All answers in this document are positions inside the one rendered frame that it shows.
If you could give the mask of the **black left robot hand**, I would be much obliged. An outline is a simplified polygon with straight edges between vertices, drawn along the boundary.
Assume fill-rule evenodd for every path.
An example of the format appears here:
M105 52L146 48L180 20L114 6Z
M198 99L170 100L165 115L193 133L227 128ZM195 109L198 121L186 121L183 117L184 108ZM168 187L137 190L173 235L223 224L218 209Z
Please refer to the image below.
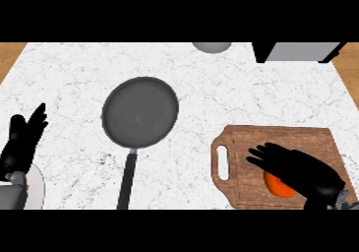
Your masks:
M15 171L28 173L46 125L44 103L32 112L29 120L21 114L10 117L9 140L0 154L1 182L10 181L9 176Z

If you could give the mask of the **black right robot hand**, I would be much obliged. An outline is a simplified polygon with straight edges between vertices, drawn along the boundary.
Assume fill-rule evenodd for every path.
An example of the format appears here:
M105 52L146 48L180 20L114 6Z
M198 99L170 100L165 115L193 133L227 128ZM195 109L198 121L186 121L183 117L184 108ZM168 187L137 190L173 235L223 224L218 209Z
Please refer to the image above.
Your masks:
M301 151L288 150L273 143L248 149L248 152L245 160L305 197L305 210L322 211L335 205L345 182L328 164Z

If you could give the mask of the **orange squash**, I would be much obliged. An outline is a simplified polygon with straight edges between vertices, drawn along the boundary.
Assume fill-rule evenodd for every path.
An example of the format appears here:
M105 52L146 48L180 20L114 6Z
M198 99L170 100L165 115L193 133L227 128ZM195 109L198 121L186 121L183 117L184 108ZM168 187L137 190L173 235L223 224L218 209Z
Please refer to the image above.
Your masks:
M263 180L267 190L274 196L291 198L295 195L295 190L269 172L263 172Z

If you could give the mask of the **brown wooden cutting board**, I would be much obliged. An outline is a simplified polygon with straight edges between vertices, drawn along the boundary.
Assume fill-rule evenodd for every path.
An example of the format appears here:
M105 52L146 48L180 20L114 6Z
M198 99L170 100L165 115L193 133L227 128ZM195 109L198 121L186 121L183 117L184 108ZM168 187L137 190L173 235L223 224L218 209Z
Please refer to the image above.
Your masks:
M274 196L263 181L263 170L251 164L249 148L274 143L289 150L311 155L336 171L345 182L347 201L357 202L344 163L328 128L226 125L211 143L211 176L227 201L239 210L300 210L305 198L295 194L291 198ZM217 147L226 147L227 180L218 175Z

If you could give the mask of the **dark grey frying pan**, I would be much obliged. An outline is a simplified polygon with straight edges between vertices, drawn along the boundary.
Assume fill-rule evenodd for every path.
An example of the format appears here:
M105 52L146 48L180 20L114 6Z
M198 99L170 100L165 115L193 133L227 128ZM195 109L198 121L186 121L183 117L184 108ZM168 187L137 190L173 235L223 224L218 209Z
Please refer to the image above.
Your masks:
M155 145L167 136L179 114L171 87L156 78L136 77L111 91L102 107L102 128L111 141L130 149L117 209L125 210L134 180L136 150Z

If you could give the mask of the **grey and black appliance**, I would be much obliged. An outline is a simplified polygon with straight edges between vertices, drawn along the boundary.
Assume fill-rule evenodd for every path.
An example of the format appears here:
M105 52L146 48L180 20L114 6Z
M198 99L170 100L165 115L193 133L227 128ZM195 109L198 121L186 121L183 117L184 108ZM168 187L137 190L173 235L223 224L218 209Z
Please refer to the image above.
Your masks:
M314 61L328 63L338 55L344 42L252 42L257 63L266 61Z

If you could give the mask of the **grey round object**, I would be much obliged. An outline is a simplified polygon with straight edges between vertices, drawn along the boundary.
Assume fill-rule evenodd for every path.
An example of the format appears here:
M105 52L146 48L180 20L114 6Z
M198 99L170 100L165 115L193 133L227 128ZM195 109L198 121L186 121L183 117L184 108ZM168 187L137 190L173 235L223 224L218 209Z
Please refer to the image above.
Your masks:
M205 53L217 54L224 52L229 47L229 42L193 42L196 49Z

